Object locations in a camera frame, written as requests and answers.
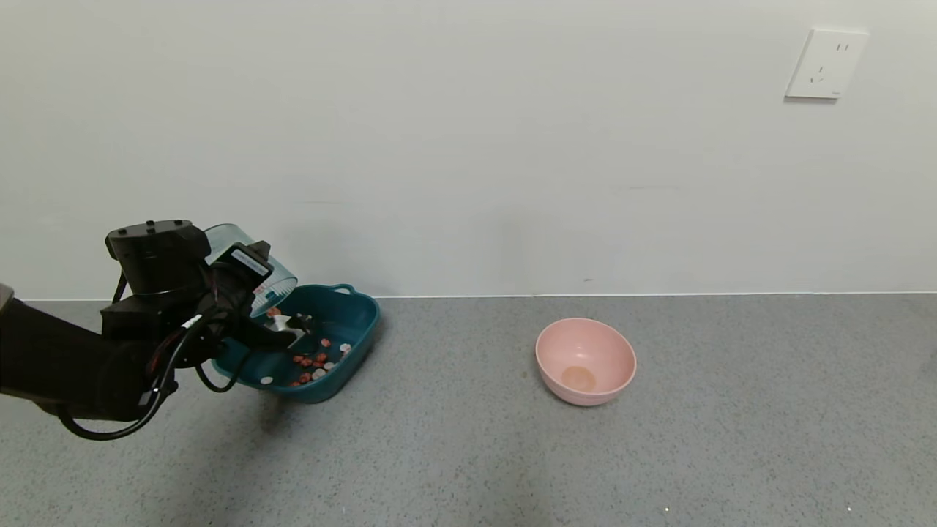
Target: pink bowl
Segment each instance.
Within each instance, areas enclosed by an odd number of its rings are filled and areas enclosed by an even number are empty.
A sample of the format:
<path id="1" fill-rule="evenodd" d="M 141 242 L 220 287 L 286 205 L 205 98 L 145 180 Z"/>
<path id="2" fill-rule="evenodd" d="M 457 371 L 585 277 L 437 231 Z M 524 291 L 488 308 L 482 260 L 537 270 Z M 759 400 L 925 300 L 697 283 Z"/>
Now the pink bowl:
<path id="1" fill-rule="evenodd" d="M 634 378 L 634 348 L 614 328 L 591 319 L 563 319 L 537 337 L 537 364 L 557 397 L 579 406 L 608 402 Z"/>

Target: white power socket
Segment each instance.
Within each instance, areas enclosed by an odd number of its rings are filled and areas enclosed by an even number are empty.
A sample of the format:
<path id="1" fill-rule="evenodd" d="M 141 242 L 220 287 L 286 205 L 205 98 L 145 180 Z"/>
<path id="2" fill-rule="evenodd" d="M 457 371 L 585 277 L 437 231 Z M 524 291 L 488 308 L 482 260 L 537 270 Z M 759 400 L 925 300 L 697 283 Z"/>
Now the white power socket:
<path id="1" fill-rule="evenodd" d="M 787 97 L 840 98 L 868 40 L 868 33 L 812 30 Z"/>

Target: transparent cup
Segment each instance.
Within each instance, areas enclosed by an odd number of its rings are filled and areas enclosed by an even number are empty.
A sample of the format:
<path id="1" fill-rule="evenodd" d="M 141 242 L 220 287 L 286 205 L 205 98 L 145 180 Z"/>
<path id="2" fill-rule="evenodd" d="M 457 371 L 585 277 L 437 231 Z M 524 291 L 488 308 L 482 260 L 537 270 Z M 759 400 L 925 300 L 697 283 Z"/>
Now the transparent cup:
<path id="1" fill-rule="evenodd" d="M 254 243 L 253 238 L 233 223 L 222 223 L 210 227 L 205 230 L 205 235 L 208 236 L 208 243 L 212 246 L 212 253 L 205 259 L 208 264 L 214 262 L 235 242 L 241 242 L 244 245 Z M 250 313 L 252 317 L 260 316 L 267 312 L 267 309 L 276 307 L 296 288 L 296 277 L 289 269 L 273 256 L 268 258 L 267 262 L 274 267 L 274 273 L 254 290 L 254 303 L 251 305 Z"/>

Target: baseboard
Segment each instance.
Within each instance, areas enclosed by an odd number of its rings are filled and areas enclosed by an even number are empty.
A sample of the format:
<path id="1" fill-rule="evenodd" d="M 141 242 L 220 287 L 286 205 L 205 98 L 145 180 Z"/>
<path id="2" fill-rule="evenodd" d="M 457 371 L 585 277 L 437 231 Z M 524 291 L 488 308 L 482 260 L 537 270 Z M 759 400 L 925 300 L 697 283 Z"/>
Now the baseboard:
<path id="1" fill-rule="evenodd" d="M 434 298 L 628 298 L 666 296 L 790 296 L 790 295 L 834 295 L 834 294 L 937 294 L 937 291 L 811 291 L 811 292 L 764 292 L 764 293 L 601 293 L 601 294 L 386 294 L 378 299 L 419 300 Z M 110 298 L 21 298 L 24 302 L 110 302 Z"/>

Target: speckled floor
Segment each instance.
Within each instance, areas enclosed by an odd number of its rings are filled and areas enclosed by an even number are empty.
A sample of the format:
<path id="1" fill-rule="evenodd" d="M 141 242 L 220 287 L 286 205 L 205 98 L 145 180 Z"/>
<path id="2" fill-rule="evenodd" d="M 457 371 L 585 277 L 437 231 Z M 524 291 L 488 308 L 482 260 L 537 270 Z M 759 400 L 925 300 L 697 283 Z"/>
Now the speckled floor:
<path id="1" fill-rule="evenodd" d="M 937 525 L 937 295 L 381 305 L 320 405 L 185 372 L 147 428 L 96 444 L 0 398 L 0 525 Z M 567 316 L 634 345 L 614 402 L 545 391 L 533 342 Z"/>

